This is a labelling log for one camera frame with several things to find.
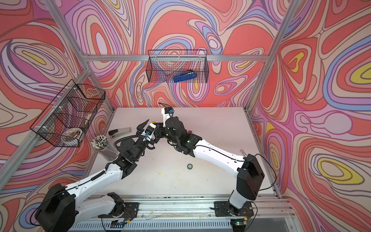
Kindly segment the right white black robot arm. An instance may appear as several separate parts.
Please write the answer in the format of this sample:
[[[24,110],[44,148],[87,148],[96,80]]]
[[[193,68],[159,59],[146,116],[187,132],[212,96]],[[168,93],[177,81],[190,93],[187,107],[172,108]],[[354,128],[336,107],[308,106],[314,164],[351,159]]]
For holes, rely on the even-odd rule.
[[[236,188],[228,200],[230,210],[240,210],[248,201],[256,200],[265,178],[256,156],[239,156],[217,148],[189,133],[177,117],[168,118],[164,123],[150,123],[144,135],[153,144],[164,138],[176,151],[206,160],[236,178]]]

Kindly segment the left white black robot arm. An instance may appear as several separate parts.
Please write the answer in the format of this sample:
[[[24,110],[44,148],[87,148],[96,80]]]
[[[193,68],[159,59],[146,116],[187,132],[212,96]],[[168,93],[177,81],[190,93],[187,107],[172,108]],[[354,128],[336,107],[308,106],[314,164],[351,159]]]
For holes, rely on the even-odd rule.
[[[74,224],[96,216],[122,217],[126,206],[118,194],[110,192],[96,200],[89,197],[130,175],[145,150],[154,149],[163,128],[163,123],[145,121],[135,135],[115,141],[118,157],[101,171],[66,186],[52,186],[33,215],[39,225],[46,232],[66,232]]]

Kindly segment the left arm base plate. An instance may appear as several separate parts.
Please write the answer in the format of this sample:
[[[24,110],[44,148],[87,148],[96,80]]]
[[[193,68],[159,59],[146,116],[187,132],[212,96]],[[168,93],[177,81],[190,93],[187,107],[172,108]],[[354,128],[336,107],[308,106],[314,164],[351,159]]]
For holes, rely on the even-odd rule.
[[[138,202],[126,202],[122,204],[116,204],[111,213],[103,215],[102,218],[124,218],[134,219],[137,217],[139,212]]]

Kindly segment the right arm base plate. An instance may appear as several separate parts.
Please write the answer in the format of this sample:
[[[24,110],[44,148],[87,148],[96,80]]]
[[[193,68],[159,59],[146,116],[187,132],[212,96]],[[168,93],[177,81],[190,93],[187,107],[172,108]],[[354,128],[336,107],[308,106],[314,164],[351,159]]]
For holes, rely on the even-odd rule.
[[[215,212],[216,217],[245,217],[254,216],[254,210],[250,201],[246,201],[242,208],[236,208],[229,201],[215,201],[210,208]]]

